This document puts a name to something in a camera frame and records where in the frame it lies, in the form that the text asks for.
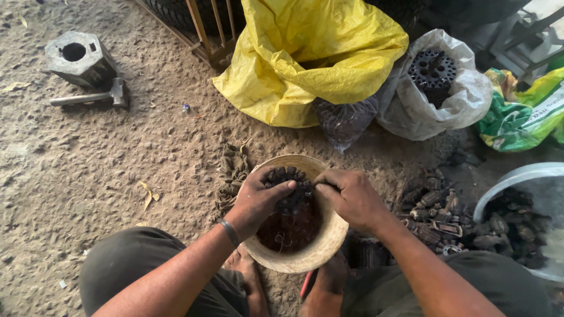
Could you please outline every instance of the yellow plastic bag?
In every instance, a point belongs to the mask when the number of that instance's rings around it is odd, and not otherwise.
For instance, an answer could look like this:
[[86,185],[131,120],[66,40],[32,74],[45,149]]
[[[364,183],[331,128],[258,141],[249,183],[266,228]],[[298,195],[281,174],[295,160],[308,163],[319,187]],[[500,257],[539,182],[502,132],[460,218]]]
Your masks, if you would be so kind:
[[363,0],[242,0],[247,26],[213,78],[237,109],[272,126],[318,124],[310,103],[373,95],[408,36]]

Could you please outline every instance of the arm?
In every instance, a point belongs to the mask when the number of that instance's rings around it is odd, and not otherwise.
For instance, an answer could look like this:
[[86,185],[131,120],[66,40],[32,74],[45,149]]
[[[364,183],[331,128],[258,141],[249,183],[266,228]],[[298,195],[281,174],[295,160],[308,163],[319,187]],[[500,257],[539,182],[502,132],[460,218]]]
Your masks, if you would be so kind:
[[327,170],[315,183],[316,189],[332,202],[337,214],[354,228],[378,237],[388,248],[425,316],[505,316],[389,212],[364,174]]
[[[274,167],[251,173],[225,216],[239,241],[253,236],[276,202],[296,187],[289,181],[267,190],[263,184]],[[197,295],[233,252],[221,224],[163,265],[135,281],[102,306],[93,317],[184,316]]]

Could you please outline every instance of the black wristband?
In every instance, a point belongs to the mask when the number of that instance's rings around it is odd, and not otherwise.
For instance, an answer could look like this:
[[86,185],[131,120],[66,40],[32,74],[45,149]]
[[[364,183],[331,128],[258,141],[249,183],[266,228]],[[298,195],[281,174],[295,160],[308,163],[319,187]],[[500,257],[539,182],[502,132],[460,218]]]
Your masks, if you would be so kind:
[[225,228],[225,232],[227,233],[227,236],[229,237],[229,239],[231,239],[231,242],[233,242],[235,249],[237,249],[237,247],[239,246],[239,238],[237,238],[237,233],[235,232],[235,229],[233,229],[231,224],[223,218],[219,220],[219,223],[223,225],[223,228]]

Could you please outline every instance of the hammer handle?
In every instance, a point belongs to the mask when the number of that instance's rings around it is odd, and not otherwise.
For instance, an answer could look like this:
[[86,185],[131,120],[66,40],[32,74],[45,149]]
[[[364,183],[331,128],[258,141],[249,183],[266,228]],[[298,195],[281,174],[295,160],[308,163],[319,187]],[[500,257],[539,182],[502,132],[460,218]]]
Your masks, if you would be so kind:
[[53,98],[50,99],[49,102],[51,103],[51,105],[58,106],[58,105],[94,102],[97,100],[104,100],[111,98],[113,98],[112,93],[108,92],[108,93],[99,93],[99,94],[91,94],[91,95],[83,95],[83,96]]

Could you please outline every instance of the dirt floor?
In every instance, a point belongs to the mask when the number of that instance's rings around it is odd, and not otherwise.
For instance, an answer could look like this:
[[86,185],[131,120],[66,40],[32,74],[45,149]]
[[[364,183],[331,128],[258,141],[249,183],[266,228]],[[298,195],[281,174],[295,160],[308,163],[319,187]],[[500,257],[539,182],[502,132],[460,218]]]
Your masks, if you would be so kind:
[[[209,230],[219,217],[214,191],[224,142],[239,145],[250,137],[253,165],[302,153],[365,171],[391,203],[406,181],[442,163],[466,138],[464,131],[449,131],[410,142],[373,124],[340,155],[318,128],[270,127],[235,109],[209,81],[220,72],[187,54],[133,1],[0,0],[0,19],[10,25],[0,27],[0,89],[31,83],[0,93],[5,316],[84,316],[78,292],[83,253],[114,232],[147,222],[189,244]],[[68,30],[100,37],[124,73],[129,111],[49,105],[49,98],[83,92],[47,71],[45,45]],[[183,103],[192,109],[186,116]],[[161,197],[146,211],[138,180]],[[303,275],[264,268],[261,274],[272,314],[296,316]]]

